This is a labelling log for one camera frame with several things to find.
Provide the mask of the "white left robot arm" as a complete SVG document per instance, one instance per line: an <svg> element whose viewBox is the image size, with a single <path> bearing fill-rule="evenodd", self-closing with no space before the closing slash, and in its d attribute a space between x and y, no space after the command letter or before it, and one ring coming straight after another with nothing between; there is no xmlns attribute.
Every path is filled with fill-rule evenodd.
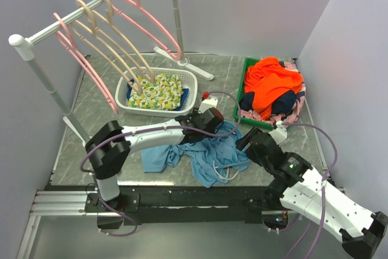
<svg viewBox="0 0 388 259"><path fill-rule="evenodd" d="M223 121L221 112L211 107L203 113L194 111L149 126L121 127L117 121L108 122L85 145L100 193L100 206L109 212L120 206L117 174L130 153L156 146L200 142L214 136Z"/></svg>

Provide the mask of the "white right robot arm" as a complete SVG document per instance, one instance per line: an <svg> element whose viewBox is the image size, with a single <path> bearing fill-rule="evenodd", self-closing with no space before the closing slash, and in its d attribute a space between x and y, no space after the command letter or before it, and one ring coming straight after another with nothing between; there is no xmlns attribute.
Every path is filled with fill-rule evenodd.
<svg viewBox="0 0 388 259"><path fill-rule="evenodd" d="M387 215L357 204L324 180L301 155L284 152L287 138L279 128L265 133L251 129L236 147L273 176L260 203L270 209L293 210L325 229L352 258L372 258L387 230Z"/></svg>

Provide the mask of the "light blue shorts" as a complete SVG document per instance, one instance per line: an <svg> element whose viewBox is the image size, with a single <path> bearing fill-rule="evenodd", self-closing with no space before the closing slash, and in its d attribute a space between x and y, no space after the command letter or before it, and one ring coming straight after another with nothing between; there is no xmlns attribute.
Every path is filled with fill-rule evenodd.
<svg viewBox="0 0 388 259"><path fill-rule="evenodd" d="M146 173L163 172L175 167L182 156L189 158L193 177L204 187L226 184L246 170L250 160L236 147L243 137L240 130L222 137L208 137L197 143L165 145L141 151L143 170Z"/></svg>

